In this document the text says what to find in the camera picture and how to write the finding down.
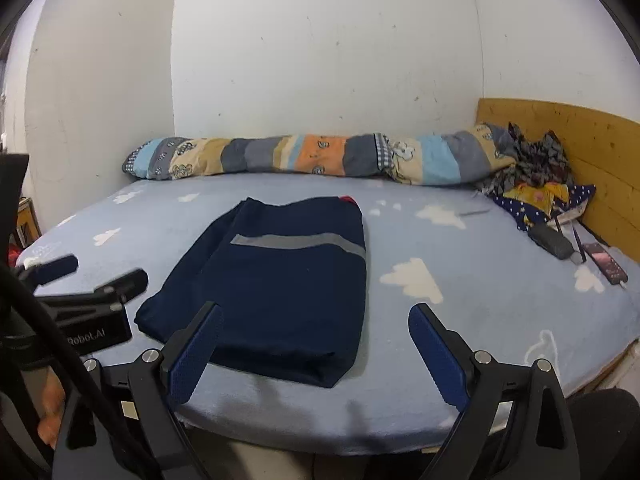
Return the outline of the person's hand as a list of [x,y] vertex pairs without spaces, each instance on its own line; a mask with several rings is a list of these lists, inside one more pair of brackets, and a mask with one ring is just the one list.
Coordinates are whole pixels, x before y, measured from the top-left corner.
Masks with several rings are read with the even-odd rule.
[[65,398],[65,390],[58,376],[49,368],[42,389],[41,401],[43,413],[40,417],[37,431],[41,441],[49,445],[50,448],[56,448],[58,444],[58,434],[62,426]]

